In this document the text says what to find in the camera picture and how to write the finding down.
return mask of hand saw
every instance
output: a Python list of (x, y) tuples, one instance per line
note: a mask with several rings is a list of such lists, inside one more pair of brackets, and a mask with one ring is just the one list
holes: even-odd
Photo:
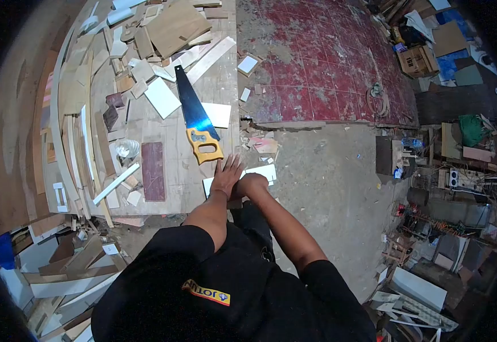
[[(220, 137), (212, 126), (209, 116), (205, 112), (201, 101), (197, 98), (197, 94), (193, 90), (192, 84), (182, 66), (175, 66), (176, 84), (178, 86), (178, 97), (182, 104), (182, 112), (184, 113), (184, 121), (186, 122), (186, 135), (193, 147), (193, 154), (197, 158), (199, 165), (205, 161), (223, 159), (224, 154), (218, 145)], [(214, 152), (201, 152), (199, 147), (213, 146), (216, 148)]]

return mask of maroon board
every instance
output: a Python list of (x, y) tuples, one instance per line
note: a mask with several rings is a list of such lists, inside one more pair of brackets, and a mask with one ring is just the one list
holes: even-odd
[(165, 200), (165, 178), (163, 175), (163, 144), (142, 144), (142, 185), (146, 202)]

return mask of saw handle hole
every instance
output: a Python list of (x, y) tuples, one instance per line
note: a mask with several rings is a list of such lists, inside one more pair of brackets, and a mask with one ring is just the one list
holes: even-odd
[(216, 152), (216, 147), (214, 145), (199, 146), (198, 151), (199, 153), (213, 153)]

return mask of yellow saw handle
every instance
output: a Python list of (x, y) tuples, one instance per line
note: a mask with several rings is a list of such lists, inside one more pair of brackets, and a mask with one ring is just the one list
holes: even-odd
[[(224, 159), (224, 154), (218, 145), (218, 141), (211, 137), (211, 134), (207, 131), (200, 132), (195, 128), (188, 128), (186, 130), (186, 135), (188, 140), (193, 147), (193, 154), (197, 158), (197, 163), (201, 165), (205, 161), (213, 161), (216, 159)], [(214, 152), (200, 152), (199, 147), (201, 146), (214, 146), (216, 151)]]

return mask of hand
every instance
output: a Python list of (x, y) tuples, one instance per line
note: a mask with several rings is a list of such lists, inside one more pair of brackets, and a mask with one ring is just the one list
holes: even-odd
[(234, 197), (251, 198), (259, 192), (267, 192), (268, 184), (268, 179), (261, 174), (245, 174), (234, 187)]
[(243, 168), (245, 168), (243, 163), (239, 163), (239, 154), (235, 155), (233, 162), (232, 159), (233, 154), (230, 154), (228, 160), (225, 162), (224, 169), (222, 169), (222, 160), (218, 159), (216, 162), (215, 177), (212, 180), (210, 189), (211, 192), (213, 190), (224, 192), (228, 200), (231, 197), (231, 188), (237, 183), (239, 177), (241, 177), (241, 173), (243, 173)]

